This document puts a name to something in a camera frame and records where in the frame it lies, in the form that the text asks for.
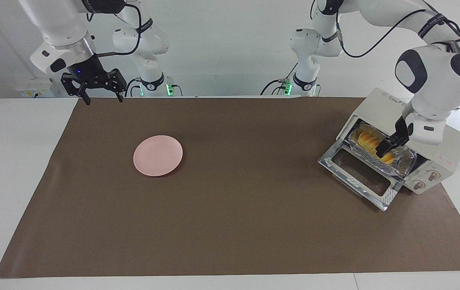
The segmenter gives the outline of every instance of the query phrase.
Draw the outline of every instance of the white table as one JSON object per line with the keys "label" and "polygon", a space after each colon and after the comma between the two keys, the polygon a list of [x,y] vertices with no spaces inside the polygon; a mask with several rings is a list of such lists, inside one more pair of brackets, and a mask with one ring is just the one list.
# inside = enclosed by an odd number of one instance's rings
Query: white table
{"label": "white table", "polygon": [[[0,261],[76,102],[0,99]],[[449,124],[460,130],[460,112]],[[460,213],[460,165],[443,184]],[[460,272],[0,279],[0,289],[42,288],[446,290],[460,289]]]}

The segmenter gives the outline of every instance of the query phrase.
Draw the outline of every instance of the pink plate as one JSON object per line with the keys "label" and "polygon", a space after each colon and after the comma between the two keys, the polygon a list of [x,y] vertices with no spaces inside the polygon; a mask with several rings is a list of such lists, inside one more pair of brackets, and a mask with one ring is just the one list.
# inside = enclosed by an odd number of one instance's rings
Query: pink plate
{"label": "pink plate", "polygon": [[182,161],[184,150],[173,137],[159,135],[147,138],[135,150],[134,164],[147,176],[164,176]]}

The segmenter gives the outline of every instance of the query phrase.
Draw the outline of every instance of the aluminum foil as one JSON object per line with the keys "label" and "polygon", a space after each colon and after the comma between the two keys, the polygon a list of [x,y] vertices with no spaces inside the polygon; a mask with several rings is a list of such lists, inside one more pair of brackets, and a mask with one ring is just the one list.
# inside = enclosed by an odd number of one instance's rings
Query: aluminum foil
{"label": "aluminum foil", "polygon": [[381,131],[366,123],[362,123],[346,138],[348,143],[351,145],[351,151],[385,174],[405,178],[416,163],[416,152],[406,146],[399,146],[398,148],[390,151],[394,156],[394,161],[391,164],[384,163],[376,154],[369,153],[366,149],[359,145],[359,136],[364,132],[372,134],[373,137],[379,141],[387,138],[387,135],[383,134]]}

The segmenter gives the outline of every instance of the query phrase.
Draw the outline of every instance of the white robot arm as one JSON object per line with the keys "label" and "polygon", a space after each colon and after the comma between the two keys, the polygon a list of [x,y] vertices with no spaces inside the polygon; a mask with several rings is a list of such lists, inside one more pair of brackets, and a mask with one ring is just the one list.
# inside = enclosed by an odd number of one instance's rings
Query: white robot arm
{"label": "white robot arm", "polygon": [[291,40],[299,59],[293,93],[310,95],[319,70],[315,56],[335,57],[344,50],[339,13],[352,11],[360,11],[375,26],[415,31],[427,43],[404,52],[397,61],[395,75],[414,97],[396,123],[395,134],[377,147],[377,155],[382,157],[409,138],[438,145],[446,118],[460,106],[460,30],[423,0],[319,0],[315,30],[298,29]]}
{"label": "white robot arm", "polygon": [[163,97],[172,95],[172,79],[162,72],[160,63],[155,55],[164,54],[169,49],[169,40],[165,33],[153,24],[153,19],[146,13],[143,0],[129,0],[128,4],[138,7],[143,20],[139,27],[138,13],[130,7],[125,7],[118,17],[132,28],[117,29],[113,34],[113,42],[119,51],[130,51],[135,46],[140,31],[138,49],[130,58],[134,61],[144,95],[147,97]]}
{"label": "white robot arm", "polygon": [[31,62],[41,71],[52,74],[63,68],[61,78],[69,95],[77,95],[90,104],[86,89],[104,88],[123,100],[126,81],[118,69],[103,69],[91,36],[80,12],[119,13],[124,0],[19,0],[22,8],[42,33],[44,43],[31,55]]}

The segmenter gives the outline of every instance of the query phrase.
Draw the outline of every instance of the brown table cover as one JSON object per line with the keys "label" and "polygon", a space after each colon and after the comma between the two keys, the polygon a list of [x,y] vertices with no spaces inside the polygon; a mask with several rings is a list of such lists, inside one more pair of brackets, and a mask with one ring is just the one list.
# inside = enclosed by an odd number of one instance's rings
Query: brown table cover
{"label": "brown table cover", "polygon": [[[383,213],[318,165],[361,101],[79,101],[0,278],[460,270],[441,185]],[[184,147],[162,178],[132,163],[154,135]]]}

